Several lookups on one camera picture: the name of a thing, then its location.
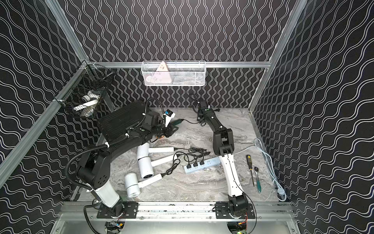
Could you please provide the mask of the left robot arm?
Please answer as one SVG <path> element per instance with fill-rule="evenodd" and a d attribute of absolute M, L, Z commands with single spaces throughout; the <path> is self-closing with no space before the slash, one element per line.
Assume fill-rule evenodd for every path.
<path fill-rule="evenodd" d="M 177 127 L 170 121 L 175 113 L 166 110 L 163 113 L 148 111 L 143 106 L 123 107 L 99 120 L 99 127 L 106 138 L 106 143 L 88 146 L 83 152 L 73 157 L 78 161 L 77 182 L 69 173 L 72 164 L 65 168 L 67 180 L 92 192 L 107 209 L 122 210 L 122 199 L 110 183 L 110 166 L 114 159 L 123 153 L 141 146 L 154 136 L 170 137 Z"/>

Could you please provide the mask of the light blue power strip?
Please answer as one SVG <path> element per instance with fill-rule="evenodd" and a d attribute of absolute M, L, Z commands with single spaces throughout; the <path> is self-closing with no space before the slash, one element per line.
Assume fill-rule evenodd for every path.
<path fill-rule="evenodd" d="M 195 164 L 188 164 L 184 166 L 184 170 L 186 174 L 191 174 L 196 171 L 203 170 L 205 168 L 217 166 L 219 164 L 221 164 L 220 159 L 218 157 L 215 157 L 215 158 L 207 159 L 207 160 L 195 163 Z"/>

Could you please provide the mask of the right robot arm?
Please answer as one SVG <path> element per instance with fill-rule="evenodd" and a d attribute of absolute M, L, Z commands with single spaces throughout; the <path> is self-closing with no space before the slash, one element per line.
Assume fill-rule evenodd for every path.
<path fill-rule="evenodd" d="M 249 218 L 256 218 L 254 205 L 244 192 L 235 168 L 233 131 L 219 121 L 207 101 L 200 98 L 197 103 L 197 119 L 205 122 L 213 131 L 213 151 L 224 169 L 230 214 L 232 216 L 247 214 Z"/>

